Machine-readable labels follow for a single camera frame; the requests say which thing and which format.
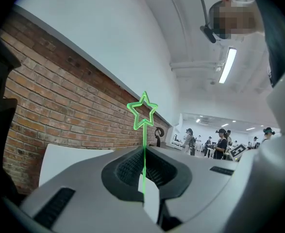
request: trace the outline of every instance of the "white ceiling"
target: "white ceiling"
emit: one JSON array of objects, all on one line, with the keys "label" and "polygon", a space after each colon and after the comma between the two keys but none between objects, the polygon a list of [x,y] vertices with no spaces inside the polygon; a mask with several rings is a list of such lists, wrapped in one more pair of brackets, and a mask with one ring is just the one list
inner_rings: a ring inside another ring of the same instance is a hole
[{"label": "white ceiling", "polygon": [[264,127],[261,127],[261,125],[239,121],[236,120],[236,122],[233,122],[234,119],[227,119],[227,118],[220,118],[220,117],[214,117],[214,116],[205,116],[205,115],[195,115],[195,114],[183,114],[184,120],[189,121],[196,121],[197,119],[200,119],[200,122],[198,122],[199,125],[203,125],[206,127],[216,127],[216,128],[224,128],[225,130],[231,130],[233,132],[243,132],[243,133],[251,133],[254,131],[258,131],[263,129]]},{"label": "white ceiling", "polygon": [[[225,92],[266,97],[271,92],[264,36],[232,36],[210,43],[200,31],[204,25],[201,0],[145,0],[156,18],[171,55],[180,92]],[[218,0],[205,0],[207,11]],[[228,47],[237,55],[225,84],[216,68],[225,61]]]}]

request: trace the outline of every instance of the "fluorescent light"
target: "fluorescent light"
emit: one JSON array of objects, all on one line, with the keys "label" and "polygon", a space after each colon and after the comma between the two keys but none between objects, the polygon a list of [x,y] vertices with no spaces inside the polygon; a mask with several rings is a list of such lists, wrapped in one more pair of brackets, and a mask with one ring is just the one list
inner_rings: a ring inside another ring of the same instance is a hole
[{"label": "fluorescent light", "polygon": [[231,71],[231,68],[232,68],[232,65],[233,65],[233,62],[236,56],[236,52],[237,52],[236,49],[229,48],[228,58],[226,59],[219,83],[224,83],[226,81],[226,78],[228,77]]}]

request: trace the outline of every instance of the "red brick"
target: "red brick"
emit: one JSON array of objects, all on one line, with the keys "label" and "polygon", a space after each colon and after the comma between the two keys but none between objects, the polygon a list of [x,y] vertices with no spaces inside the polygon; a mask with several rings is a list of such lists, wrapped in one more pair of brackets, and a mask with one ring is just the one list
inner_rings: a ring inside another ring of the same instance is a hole
[{"label": "red brick", "polygon": [[64,105],[64,106],[69,106],[70,104],[70,100],[69,99],[66,99],[60,95],[57,95],[55,94],[55,102],[56,103],[59,103],[61,105]]},{"label": "red brick", "polygon": [[20,106],[17,106],[16,108],[16,114],[21,115],[21,116],[25,116],[26,115],[26,110],[21,108]]},{"label": "red brick", "polygon": [[114,128],[118,128],[119,127],[119,124],[116,123],[116,122],[111,122],[111,127],[114,127]]},{"label": "red brick", "polygon": [[9,88],[10,90],[16,92],[17,94],[25,97],[25,98],[28,98],[28,96],[30,94],[30,91],[21,87],[20,85],[16,84],[15,82],[13,82],[10,79],[6,80],[6,87]]},{"label": "red brick", "polygon": [[74,124],[74,125],[82,125],[81,120],[78,120],[78,119],[72,118],[72,117],[67,117],[66,122],[70,123],[70,124]]},{"label": "red brick", "polygon": [[24,149],[27,150],[27,151],[36,152],[36,147],[35,146],[29,145],[29,144],[26,144],[26,143],[24,145]]},{"label": "red brick", "polygon": [[5,89],[4,91],[4,97],[8,98],[8,99],[17,99],[18,101],[18,104],[20,103],[21,101],[21,96],[19,96],[18,94],[10,91],[9,89]]},{"label": "red brick", "polygon": [[38,138],[42,139],[44,141],[52,142],[52,143],[56,143],[56,144],[66,145],[68,143],[68,139],[56,137],[56,136],[52,136],[52,135],[48,135],[48,134],[44,134],[44,133],[39,133]]},{"label": "red brick", "polygon": [[46,117],[50,114],[50,111],[49,111],[49,110],[47,110],[47,109],[45,109],[45,108],[43,108],[43,107],[41,107],[41,106],[39,106],[39,105],[37,105],[37,104],[35,104],[35,103],[32,103],[32,102],[30,102],[29,100],[24,100],[24,99],[22,99],[20,105],[21,105],[22,107],[28,109],[28,110],[31,110],[31,111],[33,111],[33,112],[36,112],[36,113],[38,113],[38,114],[40,114],[40,115],[44,115],[44,116],[46,116]]},{"label": "red brick", "polygon": [[63,122],[65,120],[65,115],[51,111],[50,118]]},{"label": "red brick", "polygon": [[29,48],[32,48],[34,46],[34,42],[27,36],[25,36],[23,33],[18,32],[17,35],[15,36],[16,39],[21,41],[23,44],[28,46]]},{"label": "red brick", "polygon": [[36,139],[36,138],[33,138],[33,137],[28,137],[28,136],[25,136],[23,134],[19,134],[17,133],[16,134],[16,139],[17,140],[20,140],[22,142],[25,142],[25,143],[28,143],[28,144],[31,144],[31,145],[34,145],[34,146],[37,146],[37,147],[43,147],[44,144],[42,141]]},{"label": "red brick", "polygon": [[40,121],[40,116],[38,114],[30,112],[30,111],[26,112],[26,118],[29,118],[29,119],[36,121],[36,122]]},{"label": "red brick", "polygon": [[105,144],[104,142],[83,142],[82,146],[100,148],[104,147],[104,144]]},{"label": "red brick", "polygon": [[5,144],[5,148],[4,149],[7,150],[7,151],[10,151],[12,153],[16,153],[16,147],[13,147],[13,146]]},{"label": "red brick", "polygon": [[31,137],[37,137],[37,131],[30,130],[24,127],[22,127],[22,133]]},{"label": "red brick", "polygon": [[105,126],[92,123],[92,124],[91,124],[91,128],[94,129],[94,130],[101,130],[101,131],[104,131]]},{"label": "red brick", "polygon": [[117,122],[119,124],[124,124],[124,121],[125,121],[125,120],[117,118],[115,116],[108,116],[108,120],[113,121],[113,122]]},{"label": "red brick", "polygon": [[87,107],[74,103],[74,102],[70,104],[70,108],[77,110],[77,111],[84,112],[84,113],[89,113],[89,109]]},{"label": "red brick", "polygon": [[74,113],[74,117],[77,117],[77,118],[83,119],[83,120],[88,120],[89,115],[76,111],[76,112]]},{"label": "red brick", "polygon": [[54,135],[54,136],[59,136],[59,135],[60,135],[60,130],[55,129],[55,128],[47,127],[47,128],[46,128],[46,133],[47,133],[47,134]]},{"label": "red brick", "polygon": [[49,60],[46,62],[45,67],[55,73],[58,73],[60,70],[60,67],[58,65]]},{"label": "red brick", "polygon": [[72,115],[73,114],[73,111],[64,107],[64,106],[61,106],[57,103],[54,103],[54,102],[51,102],[51,101],[48,101],[48,100],[44,100],[44,103],[43,105],[49,109],[52,109],[54,111],[57,111],[57,112],[60,112],[60,113],[63,113],[65,115]]},{"label": "red brick", "polygon": [[111,147],[113,147],[113,143],[108,143],[107,142],[107,143],[104,144],[104,147],[105,148],[111,148]]},{"label": "red brick", "polygon": [[43,124],[52,126],[54,128],[62,129],[62,130],[69,130],[70,129],[70,125],[49,119],[47,117],[41,117],[40,122]]},{"label": "red brick", "polygon": [[82,144],[81,141],[76,141],[76,140],[68,139],[68,145],[69,145],[69,146],[76,146],[76,147],[79,147],[81,144]]},{"label": "red brick", "polygon": [[23,61],[23,64],[30,69],[34,69],[34,67],[36,66],[37,63],[35,61],[33,61],[32,59],[27,57]]},{"label": "red brick", "polygon": [[40,84],[41,86],[46,87],[47,89],[50,89],[51,87],[51,81],[43,78],[42,76],[37,76],[36,82]]},{"label": "red brick", "polygon": [[22,142],[16,141],[10,137],[7,138],[6,143],[12,146],[15,146],[17,148],[23,148],[24,144]]},{"label": "red brick", "polygon": [[94,117],[94,116],[90,116],[88,121],[90,122],[94,122],[94,123],[97,123],[97,124],[102,124],[102,125],[105,125],[105,126],[110,126],[110,121],[107,121],[107,120],[104,120],[104,119],[100,119],[100,118],[97,118],[97,117]]},{"label": "red brick", "polygon": [[46,58],[44,58],[34,50],[30,49],[29,47],[24,47],[21,52],[41,65],[44,65],[47,61]]},{"label": "red brick", "polygon": [[80,127],[80,126],[75,126],[75,125],[72,125],[72,126],[71,126],[71,131],[72,131],[72,132],[84,133],[84,130],[85,130],[85,128]]},{"label": "red brick", "polygon": [[70,138],[70,139],[75,139],[75,140],[81,140],[81,141],[86,141],[88,139],[87,135],[84,134],[76,134],[68,131],[62,131],[61,132],[62,137]]},{"label": "red brick", "polygon": [[69,91],[76,92],[77,86],[68,82],[67,80],[63,80],[63,82],[61,83],[61,86],[68,89]]},{"label": "red brick", "polygon": [[51,50],[51,51],[54,51],[56,49],[56,46],[54,44],[52,44],[51,42],[45,40],[44,38],[40,37],[38,42],[46,47],[47,49]]},{"label": "red brick", "polygon": [[61,82],[63,80],[60,76],[58,76],[57,74],[51,72],[50,70],[46,69],[45,67],[43,67],[41,65],[36,65],[34,70],[37,73],[39,73],[42,76],[44,76],[45,78],[53,81],[54,83],[61,84]]},{"label": "red brick", "polygon": [[91,135],[97,135],[97,136],[102,136],[102,137],[108,137],[108,133],[107,132],[91,130],[91,129],[85,129],[85,134],[91,134]]},{"label": "red brick", "polygon": [[21,67],[16,68],[15,70],[31,80],[35,80],[36,78],[36,73],[25,67],[24,65],[21,65]]},{"label": "red brick", "polygon": [[54,84],[54,85],[51,87],[51,89],[52,89],[54,92],[56,92],[56,93],[58,93],[58,94],[60,94],[60,95],[62,95],[62,96],[64,96],[64,97],[66,97],[66,98],[69,98],[69,99],[71,99],[71,100],[78,101],[78,100],[80,99],[79,96],[77,96],[77,95],[75,95],[75,94],[73,94],[73,93],[67,91],[66,89],[64,89],[64,88],[62,88],[62,87],[60,87],[60,86],[58,86],[58,85],[55,85],[55,84]]},{"label": "red brick", "polygon": [[107,100],[108,102],[114,104],[114,105],[117,105],[118,104],[118,101],[115,100],[114,98],[108,96],[107,94],[104,94],[103,92],[99,91],[98,92],[98,96],[104,100]]},{"label": "red brick", "polygon": [[91,108],[93,106],[93,102],[90,100],[87,100],[85,98],[80,98],[80,103],[88,106],[89,108]]},{"label": "red brick", "polygon": [[121,129],[111,128],[111,127],[104,127],[103,130],[107,131],[107,132],[112,132],[112,133],[121,133],[122,132]]},{"label": "red brick", "polygon": [[8,34],[10,34],[12,37],[16,36],[16,34],[18,33],[18,30],[15,29],[14,27],[12,27],[10,24],[8,24],[7,22],[3,23],[2,25],[2,29],[4,31],[6,31]]},{"label": "red brick", "polygon": [[38,123],[29,121],[29,120],[24,119],[22,117],[18,117],[17,118],[17,123],[19,123],[21,125],[24,125],[24,126],[26,126],[28,128],[34,129],[34,130],[38,130],[38,131],[41,131],[41,132],[45,131],[45,127],[43,125],[40,125]]}]

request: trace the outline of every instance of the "person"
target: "person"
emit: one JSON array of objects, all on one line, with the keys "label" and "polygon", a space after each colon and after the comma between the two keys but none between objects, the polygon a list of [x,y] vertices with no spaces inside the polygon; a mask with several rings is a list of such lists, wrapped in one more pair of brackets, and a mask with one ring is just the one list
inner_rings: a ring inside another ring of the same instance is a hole
[{"label": "person", "polygon": [[205,148],[204,148],[204,157],[207,157],[207,153],[208,153],[208,158],[210,156],[210,150],[208,148],[211,147],[211,139],[212,137],[208,137],[208,140],[205,142]]},{"label": "person", "polygon": [[192,129],[187,129],[186,133],[187,133],[187,136],[185,137],[185,140],[184,140],[183,153],[190,155],[191,154],[190,141],[193,138],[193,131],[192,131]]},{"label": "person", "polygon": [[252,148],[252,149],[258,148],[257,139],[258,139],[258,137],[255,136],[254,139],[253,139],[253,142],[252,142],[252,144],[251,144],[251,148]]},{"label": "person", "polygon": [[209,28],[221,39],[231,34],[261,33],[269,52],[272,87],[285,73],[285,0],[221,0],[209,9]]},{"label": "person", "polygon": [[199,151],[201,149],[201,140],[200,140],[200,135],[195,138],[195,150]]},{"label": "person", "polygon": [[266,140],[270,140],[271,136],[275,134],[275,132],[270,127],[263,129],[263,132],[264,132],[264,138],[261,144],[264,143]]},{"label": "person", "polygon": [[222,159],[223,153],[225,152],[227,147],[227,133],[225,129],[219,129],[218,131],[216,131],[216,133],[219,134],[220,139],[218,141],[217,146],[215,147],[214,159],[220,160]]}]

